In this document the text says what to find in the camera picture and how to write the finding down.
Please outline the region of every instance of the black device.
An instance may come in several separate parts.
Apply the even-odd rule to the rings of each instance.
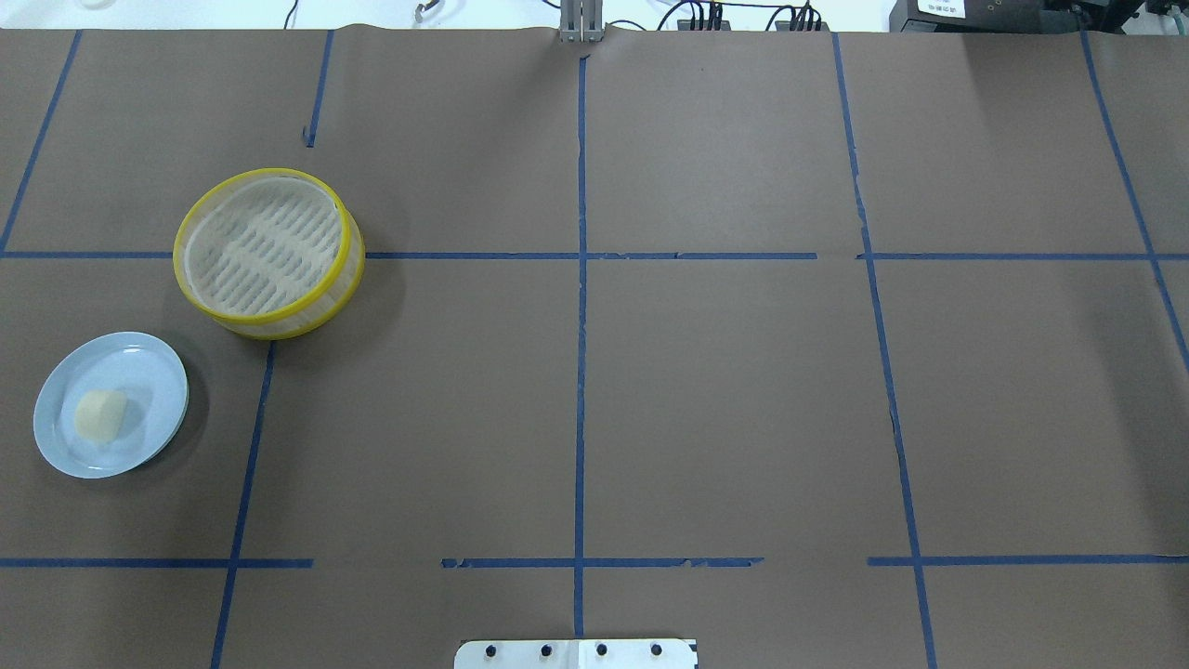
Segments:
[[[1118,32],[1143,2],[1144,0],[897,0],[888,14],[888,30],[1052,34],[1086,29]]]
[[[1176,7],[1182,12],[1184,12],[1187,8],[1189,8],[1189,0],[1147,0],[1146,2],[1144,2],[1145,10],[1147,10],[1153,14],[1159,14],[1162,17],[1168,15],[1169,12],[1172,11],[1172,7]]]

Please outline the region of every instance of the metal plate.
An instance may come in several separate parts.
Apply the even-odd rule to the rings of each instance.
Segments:
[[[697,648],[682,639],[467,642],[454,669],[696,669]]]

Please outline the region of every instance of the table surface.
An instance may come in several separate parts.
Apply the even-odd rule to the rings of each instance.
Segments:
[[[1189,43],[687,37],[0,33],[0,665],[1189,665]],[[369,250],[272,345],[170,265],[270,165]],[[189,414],[70,479],[124,329]]]

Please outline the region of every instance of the cable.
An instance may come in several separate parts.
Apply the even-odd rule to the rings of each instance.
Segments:
[[[281,25],[281,30],[289,30],[289,19],[291,19],[294,17],[294,12],[297,11],[297,2],[301,2],[301,0],[294,0],[294,6],[289,7],[289,13],[285,14],[285,23]]]
[[[442,0],[427,0],[426,2],[417,5],[417,8],[413,12],[413,20],[421,23],[424,19],[424,13],[436,7],[441,1]]]
[[[772,18],[768,19],[768,25],[763,26],[765,32],[772,30],[772,25],[776,23],[776,17],[779,17],[780,12],[784,12],[785,10],[788,10],[788,13],[792,14],[792,17],[788,19],[789,21],[797,20],[797,7],[793,7],[792,5],[784,5],[782,7],[772,13]]]
[[[629,21],[628,19],[618,19],[618,20],[615,20],[615,21],[611,21],[611,23],[609,23],[609,24],[606,24],[606,25],[616,25],[616,24],[627,24],[627,25],[634,25],[634,26],[638,27],[640,30],[642,30],[642,31],[644,31],[644,32],[648,32],[648,29],[647,29],[647,27],[644,27],[644,26],[642,26],[642,25],[637,24],[636,21]]]
[[[820,31],[822,12],[818,12],[812,5],[805,2],[805,6],[797,14],[797,26],[789,26],[789,30],[797,30],[798,32]]]
[[[668,12],[665,12],[665,15],[661,17],[661,23],[656,24],[656,30],[663,30],[665,29],[665,21],[667,21],[668,18],[673,15],[673,12],[678,11],[678,8],[681,7],[681,5],[693,5],[694,7],[698,8],[698,23],[699,24],[702,24],[703,21],[706,20],[706,15],[703,13],[702,2],[698,2],[697,0],[681,0],[677,5],[673,5],[672,7],[669,7]],[[693,11],[691,10],[691,13],[690,13],[690,27],[691,29],[693,29],[693,13],[692,12]]]
[[[726,7],[753,7],[756,10],[779,10],[781,7],[785,7],[785,5],[753,5],[750,2],[718,2],[718,4]]]

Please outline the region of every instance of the grid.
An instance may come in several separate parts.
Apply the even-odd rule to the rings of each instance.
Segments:
[[[334,31],[328,31],[322,57],[322,67],[317,82],[317,95],[312,114],[310,124],[303,128],[302,138],[308,147],[314,147],[317,132],[317,122],[322,95],[327,83],[327,71],[332,55]],[[55,88],[54,96],[46,109],[44,120],[38,132],[37,140],[30,154],[26,169],[18,187],[17,196],[10,210],[2,234],[0,234],[0,258],[26,258],[26,259],[69,259],[69,258],[93,258],[93,259],[164,259],[169,258],[168,251],[8,251],[6,248],[17,222],[21,200],[33,176],[38,154],[44,143],[45,134],[50,127],[55,108],[62,95],[62,90],[69,76],[71,63],[80,48],[82,32],[76,32],[63,64],[61,76]],[[892,356],[888,349],[887,330],[885,326],[883,307],[880,298],[877,265],[882,261],[898,260],[975,260],[975,261],[1027,261],[1027,260],[1058,260],[1058,261],[1147,261],[1151,266],[1153,278],[1158,285],[1162,302],[1169,318],[1169,324],[1174,333],[1178,352],[1185,370],[1189,371],[1189,349],[1187,349],[1183,330],[1179,324],[1176,309],[1172,304],[1165,283],[1162,261],[1178,261],[1189,259],[1189,253],[1157,253],[1147,229],[1134,187],[1127,170],[1127,164],[1119,147],[1115,133],[1111,122],[1111,116],[1099,84],[1095,70],[1094,57],[1087,33],[1081,34],[1082,49],[1086,58],[1087,74],[1090,80],[1096,103],[1101,113],[1103,131],[1112,147],[1118,163],[1120,178],[1127,193],[1127,197],[1135,217],[1139,233],[1143,238],[1145,252],[1143,253],[961,253],[961,252],[876,252],[870,236],[867,209],[860,189],[860,162],[856,150],[855,133],[850,115],[850,102],[847,93],[845,72],[843,67],[839,38],[832,34],[833,57],[837,70],[838,94],[842,108],[842,122],[845,130],[848,143],[848,154],[850,160],[854,194],[857,215],[861,221],[863,252],[855,259],[864,264],[873,309],[876,337],[880,348],[880,360],[882,377],[888,403],[888,414],[897,452],[897,460],[900,474],[900,490],[902,496],[906,531],[908,537],[908,556],[872,556],[867,564],[874,568],[912,568],[916,583],[918,608],[920,616],[920,627],[925,657],[930,668],[936,668],[937,656],[932,621],[929,611],[929,598],[926,589],[926,568],[944,567],[980,567],[980,566],[1039,566],[1039,564],[1177,564],[1189,566],[1189,556],[1153,555],[1153,554],[1099,554],[1099,555],[958,555],[958,556],[932,556],[923,555],[917,531],[916,512],[913,509],[912,487],[908,475],[908,459],[906,446],[900,425],[900,412],[897,403],[895,379],[893,374]],[[677,567],[706,567],[706,568],[749,568],[763,561],[762,557],[589,557],[585,551],[585,380],[586,380],[586,297],[587,297],[587,263],[603,260],[816,260],[814,252],[634,252],[634,251],[590,251],[586,244],[586,72],[587,57],[581,57],[578,62],[578,231],[579,247],[577,252],[370,252],[371,259],[409,259],[409,260],[573,260],[579,269],[579,288],[577,295],[577,415],[574,417],[574,538],[572,557],[467,557],[461,560],[445,558],[441,561],[443,569],[570,569],[573,572],[573,630],[575,637],[584,636],[584,574],[586,569],[653,569],[653,568],[677,568]],[[249,513],[252,496],[252,484],[256,474],[257,456],[259,453],[260,437],[264,430],[265,410],[271,389],[275,370],[277,345],[270,345],[265,360],[260,392],[256,412],[253,433],[250,442],[247,467],[244,475],[243,492],[240,496],[239,512],[237,516],[234,539],[231,554],[226,560],[209,558],[2,558],[0,568],[122,568],[122,569],[220,569],[226,572],[226,581],[220,608],[218,633],[212,651],[212,667],[219,667],[221,662],[222,645],[226,636],[227,623],[232,611],[235,576],[238,569],[310,569],[314,560],[309,558],[282,558],[282,560],[253,560],[240,556],[243,545],[244,526]]]

